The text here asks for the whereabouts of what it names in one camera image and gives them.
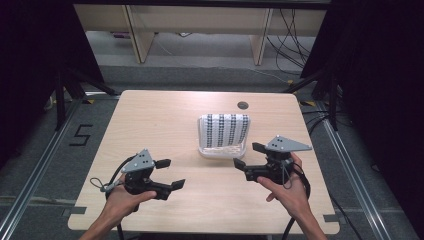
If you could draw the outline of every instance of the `white basket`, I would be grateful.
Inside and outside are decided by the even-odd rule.
[[[250,117],[245,114],[205,114],[198,119],[199,152],[207,158],[242,158]]]

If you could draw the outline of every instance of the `wooden table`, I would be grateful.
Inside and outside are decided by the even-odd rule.
[[[240,101],[249,104],[241,110]],[[72,214],[69,227],[86,230],[103,209],[105,198],[90,183],[108,182],[127,157],[147,148],[155,160],[169,158],[171,166],[155,169],[151,179],[170,184],[186,179],[184,188],[167,201],[151,200],[126,217],[127,231],[226,234],[282,234],[290,216],[278,201],[265,201],[269,191],[247,182],[232,160],[207,159],[198,152],[197,119],[208,113],[248,114],[251,125],[247,165],[266,163],[251,143],[266,144],[277,134],[310,144],[304,119],[294,95],[275,93],[125,91],[113,113],[90,172],[76,202],[85,214]],[[315,152],[298,152],[312,186],[310,203],[327,234],[339,231],[338,222],[325,222],[335,214]],[[301,233],[295,224],[291,233]]]

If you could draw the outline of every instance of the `gray floor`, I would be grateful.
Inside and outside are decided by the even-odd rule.
[[[107,84],[116,90],[169,89],[212,91],[263,91],[279,92],[287,88],[288,81],[298,81],[301,68],[284,59],[278,59],[268,43],[261,66],[253,64],[248,36],[191,34],[181,37],[175,33],[159,33],[155,36],[147,61],[138,64],[131,41],[113,38],[107,32],[87,32],[96,59],[101,66]],[[305,48],[311,48],[314,38],[299,38]],[[295,53],[289,53],[301,61]],[[96,89],[85,86],[87,91]],[[300,102],[311,101],[313,84],[296,93]],[[76,239],[82,232],[67,227],[66,212],[78,197],[97,147],[101,142],[117,99],[95,100],[92,104],[80,104],[71,119],[61,144],[55,151],[43,179],[34,192],[11,239]],[[302,112],[316,111],[314,106],[301,106]],[[317,113],[305,114],[305,122],[317,117]],[[346,114],[338,115],[339,135],[352,162],[356,166],[366,191],[375,204],[391,239],[418,239],[408,219],[385,184],[381,175],[370,167],[372,159],[363,146]],[[90,141],[84,147],[70,147],[78,142],[74,134],[80,124],[95,123],[85,129]],[[9,160],[0,172],[0,217],[4,218],[13,199],[27,184],[32,170],[43,155],[45,147],[55,134],[55,109],[46,111],[31,136],[21,147],[21,155]],[[329,192],[344,209],[363,239],[381,239],[372,229],[365,211],[358,200],[352,183],[324,126],[318,125],[311,139]],[[340,209],[334,205],[340,217],[341,230],[330,239],[357,239],[346,223]],[[137,233],[127,233],[126,237]],[[196,239],[263,239],[263,236],[195,236]],[[142,239],[176,239],[176,235],[144,235]],[[178,239],[194,239],[178,235]],[[112,232],[108,239],[118,239]],[[289,239],[304,239],[291,235]]]

